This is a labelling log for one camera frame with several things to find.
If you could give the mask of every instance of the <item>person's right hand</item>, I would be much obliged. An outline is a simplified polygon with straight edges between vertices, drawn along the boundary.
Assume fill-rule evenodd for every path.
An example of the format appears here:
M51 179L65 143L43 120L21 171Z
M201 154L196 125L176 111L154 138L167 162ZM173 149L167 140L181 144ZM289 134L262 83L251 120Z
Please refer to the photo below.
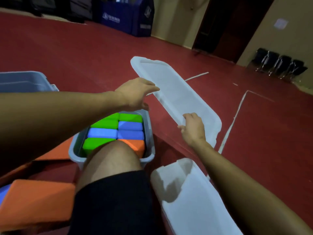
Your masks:
M183 114L186 119L186 126L178 125L182 132L182 138L190 147L194 147L197 143L205 142L205 132L202 119L196 114Z

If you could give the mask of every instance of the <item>right arm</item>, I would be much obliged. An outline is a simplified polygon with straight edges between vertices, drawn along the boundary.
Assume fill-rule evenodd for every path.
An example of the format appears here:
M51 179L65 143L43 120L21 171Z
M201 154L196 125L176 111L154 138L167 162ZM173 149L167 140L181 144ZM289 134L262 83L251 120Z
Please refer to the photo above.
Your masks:
M229 213L243 233L313 235L311 228L279 198L216 152L205 140L204 125L196 114L184 114L178 126L214 182Z

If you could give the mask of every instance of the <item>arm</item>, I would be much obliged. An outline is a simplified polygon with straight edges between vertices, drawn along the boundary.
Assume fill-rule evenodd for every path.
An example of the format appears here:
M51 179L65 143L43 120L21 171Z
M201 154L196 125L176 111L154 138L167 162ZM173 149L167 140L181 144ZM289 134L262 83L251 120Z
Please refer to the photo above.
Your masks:
M178 126L213 180L229 213L243 233L312 235L310 227L279 198L225 159L205 141L204 125L196 113L184 114Z
M110 114L149 110L143 98L158 90L154 83L136 78L104 93L1 93L0 175Z

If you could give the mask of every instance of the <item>door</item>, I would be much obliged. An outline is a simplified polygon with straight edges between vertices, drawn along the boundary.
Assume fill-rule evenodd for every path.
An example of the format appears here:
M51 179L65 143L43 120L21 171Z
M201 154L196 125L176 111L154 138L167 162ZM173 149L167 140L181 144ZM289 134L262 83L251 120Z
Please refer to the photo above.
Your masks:
M210 0L194 49L236 63L272 2L273 0Z

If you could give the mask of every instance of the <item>blue foam block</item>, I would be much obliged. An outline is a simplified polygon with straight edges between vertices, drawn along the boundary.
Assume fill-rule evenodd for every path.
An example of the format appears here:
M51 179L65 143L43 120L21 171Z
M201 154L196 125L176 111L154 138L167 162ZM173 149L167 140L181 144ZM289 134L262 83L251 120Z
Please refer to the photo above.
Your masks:
M119 130L117 138L118 139L144 140L145 136L143 135L143 131Z
M0 188L0 205L2 204L2 201L4 200L7 192L9 191L10 186L11 186L11 184Z
M90 128L88 138L117 138L116 129Z
M129 121L120 121L118 123L118 130L137 130L142 131L142 123L139 122L129 122Z

